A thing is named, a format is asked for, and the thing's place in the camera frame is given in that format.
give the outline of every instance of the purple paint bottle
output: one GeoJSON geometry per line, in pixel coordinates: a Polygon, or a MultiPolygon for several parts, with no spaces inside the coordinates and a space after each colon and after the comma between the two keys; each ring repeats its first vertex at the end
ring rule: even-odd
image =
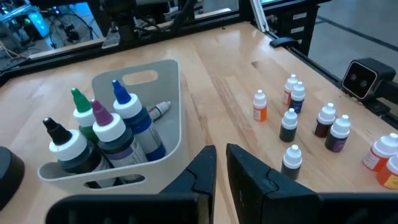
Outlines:
{"type": "Polygon", "coordinates": [[[344,114],[340,118],[336,119],[326,137],[326,148],[332,152],[340,152],[343,150],[348,138],[350,126],[351,121],[349,120],[348,115],[344,114]]]}
{"type": "MultiPolygon", "coordinates": [[[[131,128],[126,127],[121,117],[116,113],[109,113],[97,100],[92,100],[91,105],[96,120],[93,130],[99,139],[98,147],[110,163],[114,167],[124,167],[147,162],[131,128]]],[[[122,179],[127,182],[137,182],[144,177],[132,174],[122,179]]]]}

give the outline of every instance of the floor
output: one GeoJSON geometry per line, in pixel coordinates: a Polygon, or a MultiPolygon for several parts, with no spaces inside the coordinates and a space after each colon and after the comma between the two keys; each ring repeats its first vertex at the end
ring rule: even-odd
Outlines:
{"type": "Polygon", "coordinates": [[[349,63],[372,57],[398,71],[398,1],[332,0],[321,4],[309,57],[338,78],[349,63]]]}

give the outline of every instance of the camera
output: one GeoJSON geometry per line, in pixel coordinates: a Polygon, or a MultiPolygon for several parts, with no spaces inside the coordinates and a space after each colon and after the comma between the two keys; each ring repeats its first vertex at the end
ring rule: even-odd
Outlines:
{"type": "Polygon", "coordinates": [[[391,82],[395,74],[393,68],[373,58],[357,59],[350,63],[341,86],[359,101],[368,101],[380,97],[381,86],[391,82]]]}

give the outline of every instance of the paint bottle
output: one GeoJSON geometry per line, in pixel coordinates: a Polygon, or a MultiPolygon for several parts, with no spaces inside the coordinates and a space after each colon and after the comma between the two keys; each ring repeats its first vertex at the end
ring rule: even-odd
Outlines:
{"type": "MultiPolygon", "coordinates": [[[[127,128],[121,117],[109,113],[97,100],[91,101],[95,123],[93,130],[99,138],[98,147],[114,167],[124,167],[147,162],[140,144],[131,128],[127,128]]],[[[122,177],[127,182],[137,182],[143,176],[132,174],[122,177]]]]}
{"type": "Polygon", "coordinates": [[[340,118],[336,119],[326,137],[326,148],[332,152],[340,152],[343,150],[348,138],[350,126],[351,121],[349,120],[348,115],[344,114],[340,118]]]}
{"type": "Polygon", "coordinates": [[[305,97],[305,88],[302,82],[297,82],[293,87],[292,97],[290,99],[289,108],[294,108],[294,111],[299,114],[302,111],[305,97]]]}
{"type": "Polygon", "coordinates": [[[293,108],[285,112],[280,125],[279,138],[284,142],[292,142],[297,130],[297,113],[293,108]]]}
{"type": "Polygon", "coordinates": [[[256,121],[267,119],[267,98],[262,90],[257,90],[253,100],[253,118],[256,121]]]}
{"type": "Polygon", "coordinates": [[[79,123],[79,131],[87,140],[94,144],[98,144],[99,139],[93,131],[95,117],[90,102],[83,94],[81,94],[79,89],[73,88],[71,92],[73,102],[75,102],[76,105],[76,109],[73,111],[73,116],[79,123]]]}
{"type": "MultiPolygon", "coordinates": [[[[52,138],[49,149],[60,167],[69,174],[84,174],[110,169],[111,166],[95,144],[87,141],[77,130],[66,130],[51,118],[43,120],[52,138]]],[[[87,182],[90,188],[112,187],[116,178],[87,182]]]]}
{"type": "Polygon", "coordinates": [[[164,113],[166,113],[166,111],[169,110],[171,104],[172,102],[170,101],[163,101],[156,104],[156,106],[148,110],[150,118],[153,121],[158,120],[161,116],[163,116],[164,113]]]}
{"type": "Polygon", "coordinates": [[[313,134],[320,137],[325,138],[331,125],[335,121],[336,118],[336,109],[333,103],[328,103],[324,106],[318,114],[317,122],[315,123],[315,127],[313,128],[313,134]]]}
{"type": "Polygon", "coordinates": [[[297,180],[302,162],[301,150],[294,144],[286,150],[280,172],[292,180],[297,180]]]}
{"type": "Polygon", "coordinates": [[[398,189],[398,154],[393,155],[377,173],[376,179],[384,187],[398,189]]]}
{"type": "Polygon", "coordinates": [[[117,80],[112,82],[116,100],[113,108],[131,128],[148,161],[156,161],[166,155],[166,149],[157,133],[147,108],[141,105],[137,95],[128,93],[117,80]]]}
{"type": "Polygon", "coordinates": [[[290,105],[290,99],[292,98],[292,91],[294,85],[296,85],[298,82],[296,75],[291,75],[290,78],[286,80],[285,84],[285,92],[284,92],[284,99],[283,103],[286,105],[290,105]]]}
{"type": "Polygon", "coordinates": [[[374,142],[373,147],[363,159],[363,164],[373,170],[380,171],[390,159],[398,152],[398,134],[390,133],[374,142]]]}

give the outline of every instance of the green bottle cap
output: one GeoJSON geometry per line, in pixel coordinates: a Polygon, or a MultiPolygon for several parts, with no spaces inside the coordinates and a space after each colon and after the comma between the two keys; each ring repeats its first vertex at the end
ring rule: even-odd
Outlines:
{"type": "Polygon", "coordinates": [[[84,113],[91,109],[91,103],[83,94],[80,93],[79,89],[73,88],[71,92],[73,95],[73,101],[76,105],[76,109],[79,113],[84,113]]]}

